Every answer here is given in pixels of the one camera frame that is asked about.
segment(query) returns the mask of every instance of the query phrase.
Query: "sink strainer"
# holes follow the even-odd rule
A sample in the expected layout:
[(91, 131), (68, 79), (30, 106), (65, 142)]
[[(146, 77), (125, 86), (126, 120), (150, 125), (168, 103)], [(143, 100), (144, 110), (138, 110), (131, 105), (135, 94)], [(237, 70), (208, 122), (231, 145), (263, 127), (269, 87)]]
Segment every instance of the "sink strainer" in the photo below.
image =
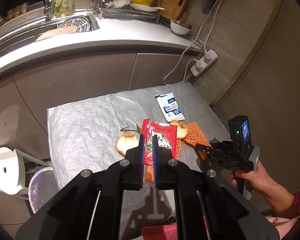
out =
[(86, 32), (90, 30), (90, 22), (84, 17), (71, 18), (64, 23), (58, 24), (58, 28), (74, 25), (77, 27), (76, 32)]

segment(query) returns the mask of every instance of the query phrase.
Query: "silver bolt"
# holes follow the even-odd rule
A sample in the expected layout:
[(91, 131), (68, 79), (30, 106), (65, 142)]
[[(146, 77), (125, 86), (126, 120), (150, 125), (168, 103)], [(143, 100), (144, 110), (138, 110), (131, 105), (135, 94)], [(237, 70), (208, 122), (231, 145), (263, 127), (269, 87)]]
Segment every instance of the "silver bolt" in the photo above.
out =
[(128, 160), (126, 160), (126, 159), (123, 159), (123, 160), (121, 160), (121, 161), (119, 162), (119, 164), (120, 164), (121, 166), (123, 166), (123, 167), (126, 167), (126, 166), (128, 166), (128, 165), (130, 164), (130, 162), (129, 162)]
[(215, 170), (207, 170), (206, 174), (210, 178), (214, 178), (217, 175)]
[(168, 160), (168, 164), (173, 167), (178, 164), (178, 161), (175, 159), (170, 159), (170, 160)]
[(90, 170), (83, 170), (83, 171), (80, 172), (80, 175), (84, 178), (87, 178), (91, 175), (91, 173), (92, 172)]

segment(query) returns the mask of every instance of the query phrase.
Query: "table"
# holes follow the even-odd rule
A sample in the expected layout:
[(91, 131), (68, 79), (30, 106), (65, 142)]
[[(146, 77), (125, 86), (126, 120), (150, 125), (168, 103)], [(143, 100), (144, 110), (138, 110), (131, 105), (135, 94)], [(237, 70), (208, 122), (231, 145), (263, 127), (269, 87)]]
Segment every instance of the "table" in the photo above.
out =
[[(208, 140), (229, 140), (230, 136), (207, 103), (190, 83), (158, 86), (89, 98), (48, 109), (50, 156), (59, 188), (81, 170), (107, 169), (123, 159), (116, 142), (127, 124), (142, 125), (146, 118), (166, 122), (154, 97), (173, 92), (186, 120), (196, 121)], [(182, 143), (179, 160), (200, 171), (194, 150)], [(125, 191), (122, 202), (120, 238), (138, 236), (142, 226), (155, 225), (175, 214), (172, 190), (157, 191), (144, 182), (136, 192)]]

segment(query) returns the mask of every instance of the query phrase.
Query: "wall trim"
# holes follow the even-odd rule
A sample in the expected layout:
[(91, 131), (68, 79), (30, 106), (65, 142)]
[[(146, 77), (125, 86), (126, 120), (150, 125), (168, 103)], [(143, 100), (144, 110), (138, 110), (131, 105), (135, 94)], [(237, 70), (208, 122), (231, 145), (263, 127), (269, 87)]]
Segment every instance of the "wall trim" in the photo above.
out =
[(246, 67), (251, 63), (251, 61), (254, 59), (255, 55), (259, 51), (261, 45), (265, 41), (266, 37), (268, 36), (268, 33), (274, 23), (274, 20), (277, 17), (277, 14), (279, 12), (280, 6), (281, 6), (282, 0), (277, 0), (274, 4), (273, 10), (271, 12), (271, 15), (269, 17), (269, 20), (263, 29), (259, 39), (257, 40), (256, 44), (252, 48), (251, 52), (245, 59), (245, 61), (242, 63), (242, 65), (239, 67), (237, 72), (234, 74), (234, 76), (230, 79), (230, 81), (224, 86), (224, 88), (221, 90), (221, 92), (216, 96), (216, 98), (211, 102), (209, 105), (211, 109), (213, 109), (216, 104), (224, 97), (224, 95), (229, 91), (229, 89), (234, 85), (234, 83), (237, 81), (237, 79), (241, 76), (243, 71), (246, 69)]

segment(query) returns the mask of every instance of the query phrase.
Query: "kitchen counter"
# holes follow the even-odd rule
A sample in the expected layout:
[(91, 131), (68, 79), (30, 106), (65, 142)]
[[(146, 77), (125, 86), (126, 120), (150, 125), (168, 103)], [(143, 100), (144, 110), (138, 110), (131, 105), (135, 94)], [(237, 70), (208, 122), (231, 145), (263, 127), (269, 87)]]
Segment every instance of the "kitchen counter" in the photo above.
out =
[[(116, 20), (97, 19), (100, 29), (82, 32), (63, 34), (49, 39), (37, 41), (25, 45), (19, 49), (9, 52), (0, 57), (0, 73), (20, 65), (29, 60), (53, 55), (67, 50), (91, 49), (98, 51), (104, 47), (120, 46), (124, 49), (134, 50), (137, 46), (165, 47), (176, 50), (185, 49), (191, 41), (179, 37), (171, 32), (171, 29), (159, 25), (138, 20)], [(192, 51), (200, 51), (196, 46)]]

